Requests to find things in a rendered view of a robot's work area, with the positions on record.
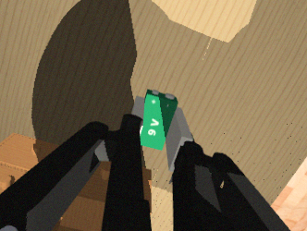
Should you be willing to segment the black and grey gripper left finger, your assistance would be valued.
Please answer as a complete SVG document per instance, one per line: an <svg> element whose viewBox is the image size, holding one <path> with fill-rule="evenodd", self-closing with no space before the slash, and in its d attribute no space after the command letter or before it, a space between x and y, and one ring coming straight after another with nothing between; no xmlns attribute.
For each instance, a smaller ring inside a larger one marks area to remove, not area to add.
<svg viewBox="0 0 307 231"><path fill-rule="evenodd" d="M88 123L4 190L0 231L52 231L101 161L111 162L101 231L152 231L141 164L144 99L136 96L119 130Z"/></svg>

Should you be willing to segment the brown wooden drawer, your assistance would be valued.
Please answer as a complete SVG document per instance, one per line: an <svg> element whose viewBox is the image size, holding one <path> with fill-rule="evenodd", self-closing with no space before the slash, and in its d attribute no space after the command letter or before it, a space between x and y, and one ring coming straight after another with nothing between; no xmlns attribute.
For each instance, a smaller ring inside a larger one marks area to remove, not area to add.
<svg viewBox="0 0 307 231"><path fill-rule="evenodd" d="M15 134L0 146L0 163L29 171L57 147Z"/></svg>
<svg viewBox="0 0 307 231"><path fill-rule="evenodd" d="M111 162L101 161L52 231L101 231ZM101 169L101 170L100 170ZM100 175L101 174L101 175ZM152 170L142 169L144 199L152 214ZM88 201L88 202L87 202Z"/></svg>
<svg viewBox="0 0 307 231"><path fill-rule="evenodd" d="M22 177L25 173L27 172L0 165L0 193L16 182L16 180Z"/></svg>

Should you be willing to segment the green nine-volt battery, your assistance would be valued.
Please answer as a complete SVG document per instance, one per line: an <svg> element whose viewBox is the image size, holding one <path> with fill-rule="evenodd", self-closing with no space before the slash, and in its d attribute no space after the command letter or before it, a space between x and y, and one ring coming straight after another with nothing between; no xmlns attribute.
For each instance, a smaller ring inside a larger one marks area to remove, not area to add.
<svg viewBox="0 0 307 231"><path fill-rule="evenodd" d="M141 130L142 146L162 151L177 106L175 95L147 89Z"/></svg>

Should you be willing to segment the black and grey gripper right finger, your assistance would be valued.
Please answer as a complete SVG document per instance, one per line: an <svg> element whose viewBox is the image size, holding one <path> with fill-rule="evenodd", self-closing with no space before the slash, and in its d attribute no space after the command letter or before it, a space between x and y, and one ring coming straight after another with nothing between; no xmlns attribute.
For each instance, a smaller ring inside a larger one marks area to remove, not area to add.
<svg viewBox="0 0 307 231"><path fill-rule="evenodd" d="M166 135L166 154L173 231L291 231L226 154L204 154L180 107Z"/></svg>

